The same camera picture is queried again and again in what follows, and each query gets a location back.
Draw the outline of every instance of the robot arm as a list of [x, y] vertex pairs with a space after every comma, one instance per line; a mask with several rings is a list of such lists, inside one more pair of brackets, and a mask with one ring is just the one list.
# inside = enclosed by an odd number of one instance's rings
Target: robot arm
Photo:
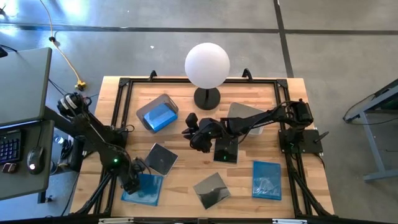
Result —
[[131, 160], [122, 144], [126, 132], [103, 125], [88, 110], [91, 100], [78, 93], [68, 93], [58, 101], [61, 115], [70, 120], [77, 133], [84, 136], [88, 150], [99, 154], [102, 166], [111, 175], [116, 175], [128, 193], [139, 190], [138, 173], [145, 170], [143, 164]]
[[313, 117], [308, 103], [287, 101], [248, 118], [221, 118], [217, 121], [212, 118], [203, 118], [197, 125], [198, 118], [195, 113], [190, 113], [185, 120], [188, 129], [184, 130], [184, 138], [190, 140], [190, 147], [210, 152], [211, 140], [217, 138], [238, 138], [247, 135], [253, 128], [258, 128], [275, 122], [283, 122], [290, 126], [292, 141], [300, 136], [300, 132], [313, 122]]

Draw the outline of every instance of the blue dvd case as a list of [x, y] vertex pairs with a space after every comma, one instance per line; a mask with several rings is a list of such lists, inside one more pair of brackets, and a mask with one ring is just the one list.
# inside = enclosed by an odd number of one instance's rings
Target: blue dvd case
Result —
[[123, 192], [121, 200], [144, 205], [157, 206], [163, 177], [161, 175], [139, 174], [140, 190], [129, 195]]
[[282, 200], [280, 164], [262, 161], [253, 162], [252, 197]]

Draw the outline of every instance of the white spherical lamp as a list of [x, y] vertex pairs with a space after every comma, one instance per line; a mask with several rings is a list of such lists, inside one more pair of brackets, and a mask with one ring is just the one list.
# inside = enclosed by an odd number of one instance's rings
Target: white spherical lamp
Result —
[[229, 75], [229, 58], [219, 45], [204, 43], [194, 46], [185, 59], [185, 73], [198, 87], [195, 104], [203, 110], [212, 110], [220, 103], [221, 85]]

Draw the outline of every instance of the blue case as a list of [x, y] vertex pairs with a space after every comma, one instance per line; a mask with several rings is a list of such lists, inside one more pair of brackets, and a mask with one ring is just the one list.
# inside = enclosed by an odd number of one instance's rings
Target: blue case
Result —
[[252, 197], [282, 200], [280, 184], [280, 164], [253, 162]]
[[154, 109], [144, 115], [144, 119], [154, 132], [160, 131], [177, 119], [177, 115], [165, 103], [157, 105]]
[[139, 174], [139, 186], [141, 189], [131, 195], [124, 191], [121, 200], [157, 206], [162, 182], [163, 177], [160, 175]]

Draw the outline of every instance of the concrete floor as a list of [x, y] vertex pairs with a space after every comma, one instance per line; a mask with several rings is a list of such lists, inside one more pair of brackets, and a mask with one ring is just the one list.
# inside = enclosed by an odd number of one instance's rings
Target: concrete floor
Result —
[[[8, 0], [0, 23], [48, 24], [38, 0]], [[58, 0], [44, 1], [58, 25], [105, 27], [209, 27], [277, 29], [272, 0]], [[395, 0], [280, 0], [286, 29], [397, 30]], [[51, 47], [47, 30], [0, 29], [0, 44], [17, 50]], [[365, 184], [376, 171], [363, 127], [341, 117], [355, 102], [397, 78], [396, 35], [287, 35], [294, 77], [305, 79], [315, 124], [330, 131], [323, 140], [326, 174], [335, 213], [345, 218], [397, 222], [398, 178]], [[187, 52], [201, 42], [221, 45], [231, 59], [231, 76], [249, 68], [255, 77], [286, 77], [279, 34], [189, 32], [56, 32], [60, 48], [97, 94], [104, 75], [185, 75]], [[73, 91], [73, 72], [53, 51], [50, 78]], [[60, 94], [49, 86], [47, 105]], [[397, 123], [386, 124], [389, 128]], [[395, 145], [383, 144], [381, 150]], [[57, 158], [59, 148], [53, 149]], [[74, 174], [50, 178], [54, 202], [37, 205], [36, 195], [0, 202], [0, 220], [59, 216]], [[18, 213], [7, 212], [14, 206]]]

